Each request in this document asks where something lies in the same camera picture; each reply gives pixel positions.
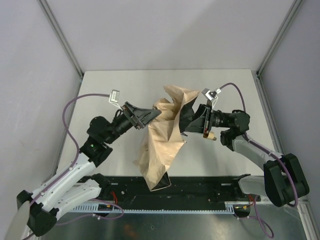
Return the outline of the beige folding umbrella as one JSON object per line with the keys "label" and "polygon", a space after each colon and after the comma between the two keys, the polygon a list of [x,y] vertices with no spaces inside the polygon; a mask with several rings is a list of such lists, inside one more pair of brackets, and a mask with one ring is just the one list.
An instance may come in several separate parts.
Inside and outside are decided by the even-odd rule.
{"label": "beige folding umbrella", "polygon": [[193,109],[200,94],[199,90],[175,85],[165,85],[163,88],[171,100],[160,98],[153,104],[161,114],[147,126],[134,161],[151,192],[171,186],[168,170],[186,143],[181,135],[182,127],[179,126],[183,121],[181,115]]}

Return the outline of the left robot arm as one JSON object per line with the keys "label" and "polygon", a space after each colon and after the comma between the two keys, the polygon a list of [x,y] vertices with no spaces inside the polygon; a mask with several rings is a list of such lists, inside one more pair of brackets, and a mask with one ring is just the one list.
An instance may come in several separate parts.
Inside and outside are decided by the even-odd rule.
{"label": "left robot arm", "polygon": [[77,148],[75,159],[60,173],[55,174],[39,188],[22,190],[16,197],[17,207],[28,204],[26,225],[32,234],[41,237],[72,208],[97,198],[106,185],[104,177],[95,174],[81,188],[73,188],[82,177],[99,167],[112,153],[110,145],[131,128],[145,128],[161,110],[139,108],[128,102],[118,109],[112,121],[103,116],[94,117],[87,130],[88,138]]}

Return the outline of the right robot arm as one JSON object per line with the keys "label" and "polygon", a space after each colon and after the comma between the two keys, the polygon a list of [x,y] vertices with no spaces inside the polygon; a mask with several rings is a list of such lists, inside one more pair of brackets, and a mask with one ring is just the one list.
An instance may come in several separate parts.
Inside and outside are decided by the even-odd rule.
{"label": "right robot arm", "polygon": [[209,137],[213,127],[223,128],[221,144],[263,171],[262,176],[243,174],[236,177],[236,189],[243,194],[268,197],[277,207],[295,207],[298,199],[310,192],[299,159],[292,153],[275,152],[254,141],[247,135],[249,123],[250,116],[243,110],[228,113],[200,104],[194,111],[192,105],[187,104],[180,112],[179,128],[181,133],[202,134],[204,138]]}

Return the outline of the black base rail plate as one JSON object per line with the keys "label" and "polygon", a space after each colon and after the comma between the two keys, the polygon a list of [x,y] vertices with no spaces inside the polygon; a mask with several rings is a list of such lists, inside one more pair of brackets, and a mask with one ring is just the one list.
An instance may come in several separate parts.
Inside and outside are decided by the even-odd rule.
{"label": "black base rail plate", "polygon": [[103,176],[99,200],[114,200],[133,211],[218,211],[226,202],[251,205],[254,194],[242,193],[235,176],[174,176],[171,186],[150,191],[141,176]]}

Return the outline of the left aluminium frame post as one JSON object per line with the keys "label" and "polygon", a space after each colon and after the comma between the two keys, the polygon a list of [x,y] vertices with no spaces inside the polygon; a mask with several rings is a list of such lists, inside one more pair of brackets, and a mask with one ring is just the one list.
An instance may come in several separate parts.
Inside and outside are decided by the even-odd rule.
{"label": "left aluminium frame post", "polygon": [[63,51],[69,59],[72,67],[76,71],[80,79],[83,79],[84,72],[70,46],[68,40],[63,33],[63,30],[47,0],[37,0],[39,7],[41,8],[44,16],[46,17],[50,27],[52,28],[57,40],[59,41]]}

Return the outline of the aluminium frame post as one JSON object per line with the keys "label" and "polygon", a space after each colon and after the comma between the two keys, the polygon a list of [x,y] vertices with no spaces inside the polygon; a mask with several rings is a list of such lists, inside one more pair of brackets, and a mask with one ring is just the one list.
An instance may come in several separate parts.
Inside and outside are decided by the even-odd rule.
{"label": "aluminium frame post", "polygon": [[281,44],[282,40],[286,36],[287,31],[289,30],[290,26],[294,22],[297,14],[299,13],[301,7],[305,3],[304,0],[294,0],[292,5],[290,6],[287,14],[284,17],[279,29],[277,30],[266,54],[264,55],[261,63],[259,64],[256,75],[260,77],[264,70],[266,69],[268,63],[271,61],[273,55],[276,53],[279,45]]}
{"label": "aluminium frame post", "polygon": [[68,40],[63,33],[63,30],[47,0],[37,0],[39,7],[41,8],[44,16],[46,17],[50,27],[52,28],[57,40],[59,41],[63,51],[69,59],[72,67],[76,71],[80,79],[83,79],[84,72],[70,46]]}

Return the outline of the right aluminium frame post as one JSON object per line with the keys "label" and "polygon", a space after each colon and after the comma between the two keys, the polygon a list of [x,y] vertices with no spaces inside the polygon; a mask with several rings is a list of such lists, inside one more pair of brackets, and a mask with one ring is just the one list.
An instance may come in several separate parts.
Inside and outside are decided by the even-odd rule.
{"label": "right aluminium frame post", "polygon": [[268,63],[271,61],[273,55],[276,53],[279,45],[281,44],[282,40],[286,36],[287,31],[289,30],[290,26],[294,22],[297,14],[299,13],[301,7],[305,3],[304,0],[294,0],[292,5],[290,6],[287,14],[284,17],[279,29],[277,30],[266,54],[264,55],[261,63],[259,64],[256,75],[260,77],[264,70],[266,69]]}

